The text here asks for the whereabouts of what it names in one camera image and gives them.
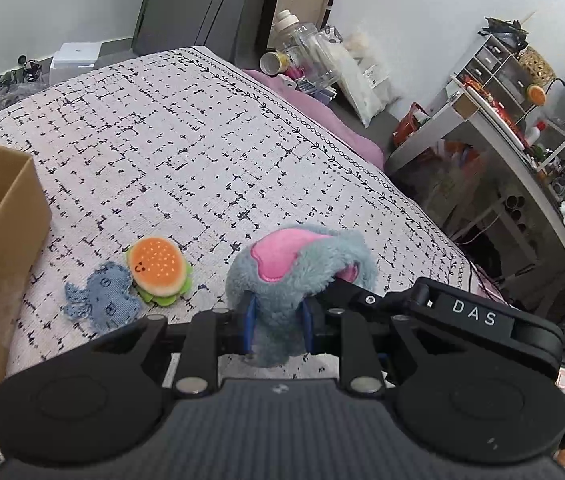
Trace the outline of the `white desk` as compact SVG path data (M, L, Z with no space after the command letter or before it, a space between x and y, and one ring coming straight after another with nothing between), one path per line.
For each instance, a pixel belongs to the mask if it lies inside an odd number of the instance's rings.
M425 150L432 148L439 140L458 132L461 128L470 128L472 139L469 143L474 146L487 144L497 154L508 167L512 177L519 182L539 208L565 251L565 225L559 206L550 196L547 186L540 182L537 172L527 162L523 152L503 134L488 116L482 102L456 77L450 78L444 96L446 101L439 110L399 148L395 148L392 154L387 156L385 172L389 176L396 174Z

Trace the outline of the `pink blanket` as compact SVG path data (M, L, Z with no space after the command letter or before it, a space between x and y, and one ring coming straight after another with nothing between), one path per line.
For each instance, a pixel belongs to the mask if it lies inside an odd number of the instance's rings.
M329 130L333 136L337 136L345 142L361 158L380 170L383 169L384 154L380 146L345 125L327 105L299 90L288 87L279 77L270 77L257 70L244 70L244 73L276 92L278 96L296 107L304 115Z

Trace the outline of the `white pillow bag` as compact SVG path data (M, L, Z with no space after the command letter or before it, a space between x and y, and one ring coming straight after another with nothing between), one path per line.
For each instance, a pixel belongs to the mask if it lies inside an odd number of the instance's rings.
M386 58L375 38L361 28L340 41L330 39L328 46L340 73L337 84L368 128L375 116L401 99Z

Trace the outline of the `burger plush toy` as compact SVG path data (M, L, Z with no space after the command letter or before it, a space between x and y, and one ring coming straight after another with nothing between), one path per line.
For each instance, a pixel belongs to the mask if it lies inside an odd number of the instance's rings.
M146 304L171 307L191 287L191 265L167 238L141 238L127 250L126 263L136 292Z

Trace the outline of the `white foam box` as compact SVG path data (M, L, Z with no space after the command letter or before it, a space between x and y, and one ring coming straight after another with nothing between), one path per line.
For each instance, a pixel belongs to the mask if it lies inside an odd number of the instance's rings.
M49 84L86 74L94 69L98 61L101 42L66 42L54 54L49 66Z

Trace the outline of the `clear plastic jar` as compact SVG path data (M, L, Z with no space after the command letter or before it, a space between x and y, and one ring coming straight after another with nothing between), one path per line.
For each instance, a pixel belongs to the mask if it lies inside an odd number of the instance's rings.
M301 22L289 10L278 12L273 21L274 46L288 56L290 67L316 90L335 84L340 72L328 48L328 41L313 23Z

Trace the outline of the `blue denim octopus patch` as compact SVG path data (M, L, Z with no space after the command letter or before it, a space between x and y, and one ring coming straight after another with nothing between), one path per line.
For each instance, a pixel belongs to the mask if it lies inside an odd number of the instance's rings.
M125 266L108 261L89 275L84 288L66 283L62 312L72 321L88 320L97 333L117 330L134 322L142 302L133 294L132 274Z

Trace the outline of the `grey pink plush toy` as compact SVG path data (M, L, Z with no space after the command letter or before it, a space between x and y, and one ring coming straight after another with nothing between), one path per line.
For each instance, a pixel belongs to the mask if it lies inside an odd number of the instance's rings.
M247 292L256 300L247 362L259 368L283 365L305 352L299 307L334 280L374 289L378 269L363 234L298 224L267 234L241 250L226 284L227 306Z

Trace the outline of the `small drawer organizer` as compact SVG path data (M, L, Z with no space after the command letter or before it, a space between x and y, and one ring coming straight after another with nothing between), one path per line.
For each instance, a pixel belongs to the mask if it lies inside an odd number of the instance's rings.
M532 76L494 36L476 40L457 77L517 128L522 128L536 107L527 95L527 88L534 83Z

